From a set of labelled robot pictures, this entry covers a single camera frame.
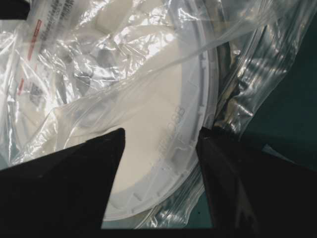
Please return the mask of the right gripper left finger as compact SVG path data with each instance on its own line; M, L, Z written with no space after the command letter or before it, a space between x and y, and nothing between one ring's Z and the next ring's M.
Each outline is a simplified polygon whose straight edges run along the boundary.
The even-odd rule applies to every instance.
M86 237L102 229L125 130L0 172L3 238Z

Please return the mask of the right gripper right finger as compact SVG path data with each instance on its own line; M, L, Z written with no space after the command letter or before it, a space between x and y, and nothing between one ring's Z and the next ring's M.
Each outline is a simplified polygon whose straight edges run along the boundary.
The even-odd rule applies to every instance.
M317 174L201 128L196 145L214 238L314 238Z

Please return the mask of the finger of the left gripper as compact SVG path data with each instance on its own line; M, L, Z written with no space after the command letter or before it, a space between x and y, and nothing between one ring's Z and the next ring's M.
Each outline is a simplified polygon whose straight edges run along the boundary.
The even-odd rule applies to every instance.
M26 20L30 9L29 0L0 0L0 19Z

